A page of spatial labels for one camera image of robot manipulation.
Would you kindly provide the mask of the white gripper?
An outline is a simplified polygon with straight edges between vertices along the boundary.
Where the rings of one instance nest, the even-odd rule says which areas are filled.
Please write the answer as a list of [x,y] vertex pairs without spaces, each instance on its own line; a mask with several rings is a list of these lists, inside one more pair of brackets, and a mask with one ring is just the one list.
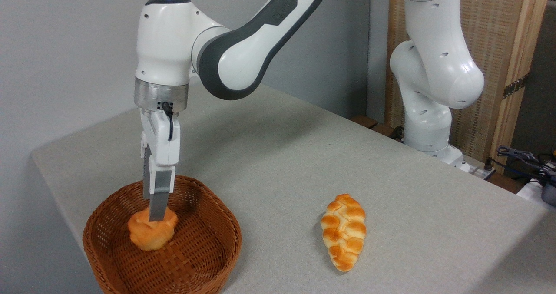
[[149,200],[149,221],[162,221],[173,193],[175,166],[179,162],[181,128],[177,116],[141,109],[142,146],[151,156],[143,158],[143,199]]

